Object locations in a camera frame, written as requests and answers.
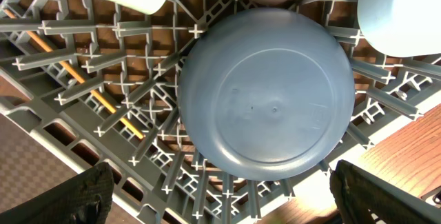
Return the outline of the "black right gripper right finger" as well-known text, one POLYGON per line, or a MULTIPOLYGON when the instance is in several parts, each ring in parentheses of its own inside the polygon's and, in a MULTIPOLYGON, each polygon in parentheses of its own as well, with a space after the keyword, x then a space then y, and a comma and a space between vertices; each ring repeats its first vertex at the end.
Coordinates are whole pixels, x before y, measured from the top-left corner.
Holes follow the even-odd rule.
POLYGON ((354 164, 341 160, 330 175, 330 190, 344 224, 440 224, 440 209, 389 184, 354 164))

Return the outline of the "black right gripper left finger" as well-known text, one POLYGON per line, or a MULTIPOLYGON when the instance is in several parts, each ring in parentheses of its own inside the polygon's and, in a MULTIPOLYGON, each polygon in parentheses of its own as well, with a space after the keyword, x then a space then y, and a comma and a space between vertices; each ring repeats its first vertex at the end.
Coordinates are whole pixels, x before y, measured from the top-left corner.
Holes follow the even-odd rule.
POLYGON ((112 208, 114 176, 106 162, 1 213, 2 223, 104 223, 112 208))

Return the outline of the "dark blue plate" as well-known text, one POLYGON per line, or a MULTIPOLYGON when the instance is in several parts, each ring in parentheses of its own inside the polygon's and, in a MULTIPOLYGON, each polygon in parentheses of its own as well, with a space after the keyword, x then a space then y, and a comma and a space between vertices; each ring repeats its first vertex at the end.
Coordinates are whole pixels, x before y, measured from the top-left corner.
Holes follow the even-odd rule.
POLYGON ((323 160, 355 102, 345 51, 293 11, 255 8, 211 27, 191 49, 178 106, 196 149, 224 172, 274 181, 323 160))

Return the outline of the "light blue bowl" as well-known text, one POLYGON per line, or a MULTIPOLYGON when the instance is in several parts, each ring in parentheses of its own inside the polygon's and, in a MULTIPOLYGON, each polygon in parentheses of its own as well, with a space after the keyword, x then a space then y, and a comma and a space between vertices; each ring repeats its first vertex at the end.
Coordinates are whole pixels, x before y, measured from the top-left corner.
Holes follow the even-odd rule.
POLYGON ((358 0, 362 34, 393 57, 440 53, 440 0, 358 0))

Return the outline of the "wooden chopstick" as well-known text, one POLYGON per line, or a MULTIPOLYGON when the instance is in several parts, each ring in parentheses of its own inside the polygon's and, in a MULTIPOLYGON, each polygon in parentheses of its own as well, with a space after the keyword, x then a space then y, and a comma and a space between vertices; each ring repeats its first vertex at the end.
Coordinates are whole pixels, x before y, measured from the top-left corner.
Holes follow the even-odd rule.
MULTIPOLYGON (((16 15, 9 9, 4 8, 3 11, 11 18, 16 19, 16 15)), ((27 31, 28 35, 46 52, 52 52, 53 49, 35 32, 27 31)), ((69 72, 80 84, 85 83, 85 79, 72 67, 68 62, 60 62, 61 66, 69 72)), ((112 114, 116 112, 116 108, 97 90, 92 90, 91 94, 112 114)), ((144 134, 138 130, 128 119, 121 117, 119 119, 129 130, 131 130, 139 139, 144 138, 144 134)))

